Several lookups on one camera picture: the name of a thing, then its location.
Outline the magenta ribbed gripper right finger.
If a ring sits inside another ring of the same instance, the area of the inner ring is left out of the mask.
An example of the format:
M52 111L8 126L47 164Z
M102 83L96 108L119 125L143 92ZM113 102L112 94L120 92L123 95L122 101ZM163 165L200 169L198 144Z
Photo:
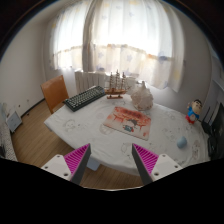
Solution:
M157 155L137 144L132 144L132 155L144 185L182 169L167 154Z

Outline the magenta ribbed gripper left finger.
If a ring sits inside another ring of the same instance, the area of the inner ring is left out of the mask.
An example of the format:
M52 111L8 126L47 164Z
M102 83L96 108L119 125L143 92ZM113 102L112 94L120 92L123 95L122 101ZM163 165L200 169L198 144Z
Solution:
M42 166L42 169L79 185L90 155L91 145L86 144L65 156L55 155Z

